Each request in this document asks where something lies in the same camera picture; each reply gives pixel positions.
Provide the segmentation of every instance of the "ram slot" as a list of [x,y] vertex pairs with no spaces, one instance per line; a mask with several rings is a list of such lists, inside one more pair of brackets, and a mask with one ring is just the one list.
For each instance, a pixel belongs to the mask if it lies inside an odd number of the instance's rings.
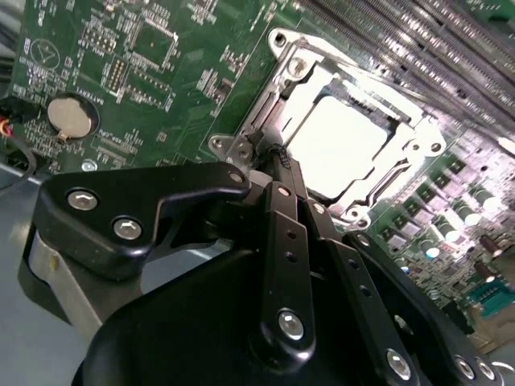
[[415,0],[424,10],[439,20],[446,28],[454,32],[472,49],[476,50],[489,63],[511,81],[515,80],[515,62],[513,50],[490,34],[476,22],[472,16],[456,7],[455,1]]
[[504,77],[490,67],[485,61],[473,54],[445,29],[439,27],[431,17],[417,17],[411,6],[402,4],[397,0],[367,0],[376,11],[382,13],[398,28],[401,28],[423,46],[419,49],[428,49],[438,56],[449,68],[457,73],[467,74],[467,78],[474,83],[485,96],[502,108],[506,113],[515,117],[515,98],[513,87],[506,85]]
[[[304,0],[303,5],[320,17],[331,20],[332,25],[345,35],[350,28],[368,41],[367,46],[375,46],[371,53],[377,53],[378,59],[384,56],[393,57],[406,69],[412,72],[423,83],[436,88],[440,93],[449,96],[466,112],[472,113],[482,125],[491,126],[499,132],[506,128],[513,129],[515,122],[492,103],[486,101],[470,84],[460,79],[454,72],[447,70],[442,64],[435,63],[427,52],[419,52],[418,44],[407,34],[399,31],[390,21],[380,16],[368,4],[349,0],[352,9],[343,10],[334,2],[327,0]],[[465,92],[465,99],[456,97]]]

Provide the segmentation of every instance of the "dimm slot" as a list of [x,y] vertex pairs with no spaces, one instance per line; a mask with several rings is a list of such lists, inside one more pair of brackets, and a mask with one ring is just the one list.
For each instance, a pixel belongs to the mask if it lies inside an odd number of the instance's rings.
[[440,31],[440,34],[445,37],[439,36],[439,33],[435,33],[424,20],[417,18],[400,2],[396,0],[367,1],[376,11],[381,12],[395,23],[398,28],[423,44],[422,50],[427,47],[448,67],[457,72],[467,73],[468,79],[473,81],[480,91],[485,90],[493,102],[496,102],[506,113],[515,117],[514,90],[513,88],[508,90],[501,86],[506,82],[500,74],[492,70],[489,64],[471,53],[445,31]]
[[[418,46],[418,44],[394,26],[389,26],[391,24],[390,21],[384,18],[378,20],[377,12],[363,2],[350,0],[349,3],[354,6],[353,14],[349,14],[348,10],[342,10],[335,6],[334,3],[327,2],[326,0],[305,0],[303,5],[307,9],[318,13],[319,16],[321,15],[329,20],[332,19],[333,26],[339,28],[344,34],[348,33],[348,28],[354,30],[363,39],[369,41],[369,47],[375,46],[372,52],[376,52],[378,57],[385,55],[386,52],[383,47],[387,46],[389,48],[388,53],[397,56],[398,63],[400,62],[407,70],[413,72],[432,88],[435,85],[439,86],[438,90],[440,92],[445,92],[453,101],[459,103],[468,112],[474,113],[483,122],[483,125],[493,126],[500,132],[505,132],[504,127],[513,129],[515,122],[513,122],[512,118],[507,117],[498,108],[485,101],[471,86],[457,80],[455,74],[444,68],[442,64],[429,63],[430,58],[427,57],[426,52],[421,53],[422,57],[425,56],[423,59],[414,55],[412,47]],[[371,14],[376,14],[375,21],[371,18]],[[385,27],[390,27],[390,30],[393,29],[393,33],[390,31],[390,35],[388,35],[382,31],[381,29]],[[409,43],[411,47],[405,47],[405,44],[400,43],[391,36],[399,35],[399,32],[402,34],[403,41]],[[460,92],[467,93],[468,97],[466,99],[456,98],[456,95],[459,95]]]
[[457,10],[453,2],[443,0],[415,1],[505,74],[508,79],[515,79],[514,52],[513,49],[506,47],[507,44],[501,45],[494,35],[489,34],[471,16],[462,10]]

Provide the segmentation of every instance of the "black plastic bracket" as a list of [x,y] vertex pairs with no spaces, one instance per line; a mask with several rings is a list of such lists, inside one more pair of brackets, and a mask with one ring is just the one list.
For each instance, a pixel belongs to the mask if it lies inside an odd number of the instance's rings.
[[[158,241],[159,222],[209,200],[239,200],[248,179],[228,163],[57,175],[39,191],[33,222],[41,239],[102,277],[121,280],[141,272]],[[95,197],[91,210],[68,202],[74,191]],[[113,224],[137,223],[141,235],[123,240]]]
[[265,271],[259,332],[251,336],[258,358],[277,372],[293,372],[315,350],[306,228],[297,221],[297,196],[282,183],[269,183],[264,197]]

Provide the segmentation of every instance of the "hole in bracket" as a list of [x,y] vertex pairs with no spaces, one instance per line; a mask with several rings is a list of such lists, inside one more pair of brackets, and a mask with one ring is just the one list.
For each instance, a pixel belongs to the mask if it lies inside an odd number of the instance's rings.
[[276,34],[274,44],[277,47],[283,47],[286,44],[286,36],[283,34]]
[[286,252],[284,256],[290,263],[296,263],[298,261],[297,256],[294,255],[292,252]]
[[353,260],[353,259],[348,259],[348,264],[353,267],[354,269],[359,269],[360,266]]
[[367,287],[365,287],[364,285],[360,285],[360,290],[363,293],[363,295],[366,296],[367,298],[370,298],[372,296],[372,294],[370,293],[370,290]]

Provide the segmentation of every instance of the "silver screw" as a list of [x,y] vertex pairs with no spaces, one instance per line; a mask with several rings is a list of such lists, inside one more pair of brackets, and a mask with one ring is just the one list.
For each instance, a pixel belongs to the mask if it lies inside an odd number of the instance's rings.
[[300,58],[292,58],[288,63],[288,72],[294,78],[302,78],[304,77],[304,72],[306,71],[307,63],[304,59]]
[[279,193],[281,193],[282,195],[285,195],[286,197],[291,194],[290,191],[288,191],[285,187],[280,187],[278,190],[279,190]]
[[313,208],[321,215],[324,213],[323,206],[320,205],[319,203],[314,203]]
[[136,240],[142,235],[142,227],[133,220],[119,219],[114,223],[114,233],[123,240]]
[[474,370],[470,367],[470,365],[465,362],[465,359],[463,359],[460,356],[456,356],[456,364],[458,365],[458,369],[470,380],[473,380],[476,378],[476,375],[474,374]]
[[495,380],[496,375],[492,371],[492,369],[481,359],[476,358],[476,362],[478,366],[480,367],[481,372],[489,379],[489,380]]
[[213,139],[212,145],[215,146],[217,149],[221,149],[224,146],[220,139]]
[[304,326],[299,317],[290,311],[279,314],[279,326],[282,332],[292,339],[300,340],[304,336]]
[[82,161],[82,165],[80,165],[82,171],[95,171],[98,169],[98,165],[92,159],[85,159]]
[[229,177],[233,181],[236,181],[237,183],[242,183],[243,182],[243,178],[240,175],[237,175],[236,173],[229,173]]
[[408,380],[411,378],[410,365],[398,352],[389,348],[386,351],[386,359],[388,360],[389,366],[392,368],[395,374],[401,377],[401,379]]
[[357,239],[358,239],[358,240],[360,241],[360,243],[362,243],[365,247],[369,247],[369,246],[370,246],[369,240],[368,240],[365,236],[363,236],[363,235],[359,234],[359,235],[357,235]]
[[74,191],[68,195],[68,203],[77,211],[91,211],[97,207],[98,200],[88,191]]
[[430,289],[427,295],[429,296],[429,299],[431,299],[433,302],[440,299],[440,292],[437,289]]

